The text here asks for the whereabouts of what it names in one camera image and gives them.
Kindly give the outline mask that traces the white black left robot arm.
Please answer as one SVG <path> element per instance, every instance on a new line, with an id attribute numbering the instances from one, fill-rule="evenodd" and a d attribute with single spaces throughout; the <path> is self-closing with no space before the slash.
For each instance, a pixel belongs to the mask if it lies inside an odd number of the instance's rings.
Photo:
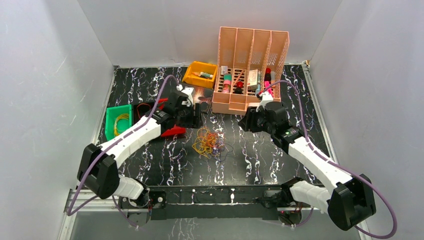
<path id="1" fill-rule="evenodd" d="M 150 189 L 141 181 L 118 173 L 134 152 L 173 127 L 199 129 L 201 105 L 194 101 L 195 89 L 174 90 L 161 107 L 153 105 L 137 123 L 99 146 L 87 145 L 82 154 L 77 179 L 101 199 L 128 198 L 137 208 L 149 203 Z"/>

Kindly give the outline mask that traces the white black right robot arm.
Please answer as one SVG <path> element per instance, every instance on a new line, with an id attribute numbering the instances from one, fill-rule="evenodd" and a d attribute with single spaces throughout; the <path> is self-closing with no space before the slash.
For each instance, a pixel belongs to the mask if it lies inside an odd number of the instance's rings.
<path id="1" fill-rule="evenodd" d="M 373 190 L 361 181 L 368 177 L 364 174 L 352 176 L 333 166 L 331 160 L 322 159 L 324 154 L 312 150 L 304 133 L 289 123 L 282 103 L 249 104 L 238 125 L 245 132 L 268 133 L 278 148 L 304 165 L 323 185 L 319 187 L 295 177 L 283 183 L 280 192 L 258 198 L 265 207 L 278 204 L 295 207 L 299 202 L 306 203 L 328 214 L 343 231 L 377 212 Z"/>

